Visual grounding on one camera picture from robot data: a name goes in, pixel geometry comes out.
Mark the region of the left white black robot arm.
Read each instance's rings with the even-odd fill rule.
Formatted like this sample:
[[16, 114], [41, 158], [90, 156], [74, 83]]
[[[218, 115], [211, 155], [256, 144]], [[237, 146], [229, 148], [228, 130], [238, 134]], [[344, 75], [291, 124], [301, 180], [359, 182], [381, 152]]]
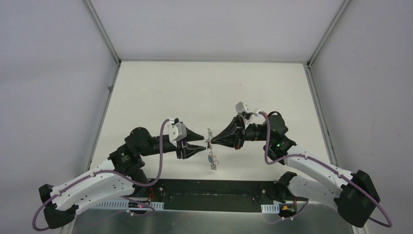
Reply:
[[124, 144], [96, 167], [61, 185], [39, 187], [42, 205], [34, 214], [33, 229], [42, 232], [61, 228], [112, 198], [145, 196], [160, 179], [165, 153], [175, 152], [178, 159], [188, 159], [206, 150], [191, 144], [203, 139], [177, 118], [166, 119], [158, 136], [152, 136], [144, 127], [133, 129]]

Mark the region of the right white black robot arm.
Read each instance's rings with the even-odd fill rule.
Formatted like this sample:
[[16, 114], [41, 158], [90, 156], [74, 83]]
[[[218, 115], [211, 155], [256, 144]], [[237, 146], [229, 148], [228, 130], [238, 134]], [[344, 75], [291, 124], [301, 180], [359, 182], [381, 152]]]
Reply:
[[239, 113], [211, 144], [239, 150], [247, 141], [265, 141], [264, 161], [267, 165], [282, 164], [310, 177], [305, 179], [286, 172], [276, 181], [279, 202], [303, 197], [326, 205], [352, 226], [362, 228], [378, 207], [380, 198], [370, 176], [362, 171], [351, 172], [315, 157], [286, 136], [288, 128], [282, 115], [273, 111], [264, 116], [263, 124], [247, 124], [253, 114]]

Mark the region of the large silver carabiner keyring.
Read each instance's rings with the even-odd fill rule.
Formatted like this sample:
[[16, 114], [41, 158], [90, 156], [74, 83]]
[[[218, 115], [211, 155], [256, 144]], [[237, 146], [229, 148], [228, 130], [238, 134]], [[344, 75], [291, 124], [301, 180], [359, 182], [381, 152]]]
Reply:
[[217, 170], [217, 166], [218, 166], [218, 164], [219, 164], [219, 161], [217, 160], [217, 157], [215, 156], [215, 154], [214, 154], [214, 152], [213, 152], [213, 149], [212, 149], [211, 140], [213, 139], [213, 137], [214, 137], [214, 135], [213, 135], [212, 130], [211, 130], [210, 128], [207, 128], [207, 139], [206, 139], [206, 141], [205, 141], [205, 143], [206, 143], [206, 149], [208, 150], [207, 157], [211, 156], [211, 157], [214, 158], [214, 163], [211, 164], [211, 163], [209, 162], [209, 164], [210, 164], [211, 170], [216, 171], [216, 170]]

